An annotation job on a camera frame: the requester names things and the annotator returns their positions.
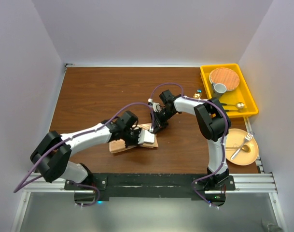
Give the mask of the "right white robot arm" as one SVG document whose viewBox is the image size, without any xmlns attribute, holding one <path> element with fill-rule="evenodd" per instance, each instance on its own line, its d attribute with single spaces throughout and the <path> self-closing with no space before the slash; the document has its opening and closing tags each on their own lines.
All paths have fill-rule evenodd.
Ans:
<svg viewBox="0 0 294 232">
<path fill-rule="evenodd" d="M 206 186 L 218 190 L 224 185 L 229 177 L 228 165 L 226 163 L 225 143 L 231 121 L 224 111 L 218 98 L 201 100 L 187 97 L 183 94 L 174 96 L 170 90 L 159 95 L 163 107 L 155 103 L 153 98 L 148 99 L 148 104 L 154 113 L 154 133 L 168 126 L 168 120 L 177 113 L 188 113 L 196 117 L 199 129 L 207 140 L 209 151 L 209 163 L 207 175 L 197 179 L 203 181 Z"/>
</svg>

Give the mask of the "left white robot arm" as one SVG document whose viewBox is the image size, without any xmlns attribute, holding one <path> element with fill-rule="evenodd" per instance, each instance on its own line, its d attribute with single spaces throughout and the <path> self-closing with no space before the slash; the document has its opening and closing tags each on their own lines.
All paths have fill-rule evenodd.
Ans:
<svg viewBox="0 0 294 232">
<path fill-rule="evenodd" d="M 70 158 L 90 147 L 123 140 L 125 146 L 138 146 L 145 142 L 147 130 L 136 126 L 138 118 L 131 111 L 120 117 L 114 116 L 85 130 L 58 134 L 51 131 L 45 135 L 30 156 L 33 170 L 38 170 L 46 182 L 63 178 L 80 189 L 94 187 L 92 172 L 82 163 Z"/>
</svg>

